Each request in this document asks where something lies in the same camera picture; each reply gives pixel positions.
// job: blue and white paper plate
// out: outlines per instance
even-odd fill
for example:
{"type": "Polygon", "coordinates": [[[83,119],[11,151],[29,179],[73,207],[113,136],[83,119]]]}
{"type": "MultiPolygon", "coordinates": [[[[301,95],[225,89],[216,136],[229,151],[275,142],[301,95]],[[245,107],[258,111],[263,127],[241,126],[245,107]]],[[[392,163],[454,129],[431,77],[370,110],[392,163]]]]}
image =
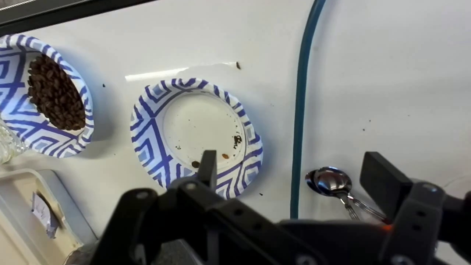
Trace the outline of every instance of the blue and white paper plate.
{"type": "Polygon", "coordinates": [[[145,88],[130,116],[138,161],[161,188],[191,177],[204,151],[217,152],[216,194],[235,198],[260,173],[263,146],[242,105],[204,80],[145,88]]]}
{"type": "Polygon", "coordinates": [[[54,158],[77,155],[94,130],[91,95],[79,74],[51,46],[20,35],[0,39],[0,114],[29,149],[54,158]],[[85,129],[58,130],[29,104],[27,68],[39,54],[51,58],[71,80],[85,108],[85,129]]]}

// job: metal spoon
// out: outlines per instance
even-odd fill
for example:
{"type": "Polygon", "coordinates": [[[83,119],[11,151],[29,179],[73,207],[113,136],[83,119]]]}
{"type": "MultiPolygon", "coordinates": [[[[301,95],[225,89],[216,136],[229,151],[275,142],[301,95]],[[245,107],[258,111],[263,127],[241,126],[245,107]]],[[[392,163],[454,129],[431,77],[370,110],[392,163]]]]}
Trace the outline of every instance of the metal spoon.
{"type": "Polygon", "coordinates": [[[319,195],[336,198],[344,207],[344,210],[348,213],[351,220],[360,220],[359,216],[351,208],[351,205],[354,205],[363,210],[364,213],[367,213],[369,216],[372,216],[373,219],[385,225],[389,225],[385,216],[382,216],[381,213],[369,208],[363,202],[353,198],[351,180],[348,179],[347,174],[344,174],[336,169],[323,167],[316,172],[311,172],[310,174],[306,176],[306,183],[313,192],[319,195]]]}

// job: coffee beans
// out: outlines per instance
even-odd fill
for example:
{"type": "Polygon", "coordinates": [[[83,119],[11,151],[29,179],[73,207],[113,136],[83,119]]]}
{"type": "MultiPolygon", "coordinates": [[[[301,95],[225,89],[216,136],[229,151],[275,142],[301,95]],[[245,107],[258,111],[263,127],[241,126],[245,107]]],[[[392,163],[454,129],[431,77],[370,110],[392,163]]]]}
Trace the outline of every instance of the coffee beans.
{"type": "Polygon", "coordinates": [[[85,127],[85,111],[79,95],[66,73],[49,58],[41,55],[29,64],[27,96],[58,130],[85,127]]]}

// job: spoon handle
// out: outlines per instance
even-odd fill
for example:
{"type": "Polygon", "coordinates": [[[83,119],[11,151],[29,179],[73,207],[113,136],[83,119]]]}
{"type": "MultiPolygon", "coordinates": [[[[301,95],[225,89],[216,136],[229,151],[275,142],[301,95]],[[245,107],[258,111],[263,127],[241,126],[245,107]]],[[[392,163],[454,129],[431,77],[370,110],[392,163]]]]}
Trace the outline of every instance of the spoon handle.
{"type": "Polygon", "coordinates": [[[338,198],[338,201],[341,202],[341,205],[344,207],[344,210],[348,213],[350,220],[353,222],[360,222],[359,216],[356,214],[356,211],[351,208],[350,202],[347,198],[338,198]]]}
{"type": "Polygon", "coordinates": [[[347,199],[357,208],[363,210],[364,213],[367,213],[370,217],[379,220],[384,225],[389,225],[389,220],[379,211],[369,208],[367,205],[364,205],[363,202],[360,202],[359,199],[353,198],[353,195],[347,195],[347,199]]]}

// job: white table surface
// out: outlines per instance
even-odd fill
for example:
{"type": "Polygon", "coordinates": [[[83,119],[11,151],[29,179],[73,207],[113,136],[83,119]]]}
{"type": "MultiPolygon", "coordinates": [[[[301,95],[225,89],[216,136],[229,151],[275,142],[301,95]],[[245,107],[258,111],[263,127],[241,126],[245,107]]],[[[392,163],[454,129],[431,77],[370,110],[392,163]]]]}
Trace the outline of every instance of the white table surface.
{"type": "MultiPolygon", "coordinates": [[[[295,68],[310,5],[160,0],[30,32],[88,82],[97,130],[80,157],[27,154],[2,170],[57,172],[99,236],[124,191],[157,189],[133,158],[127,133],[132,104],[155,80],[124,77],[198,67],[182,76],[233,93],[263,138],[263,173],[241,199],[272,222],[288,219],[295,68]],[[204,67],[228,61],[242,70],[204,67]]],[[[310,60],[303,174],[339,167],[361,197],[361,157],[376,151],[450,195],[471,191],[469,14],[464,0],[326,0],[310,60]]],[[[345,216],[338,202],[301,186],[300,217],[345,216]]]]}

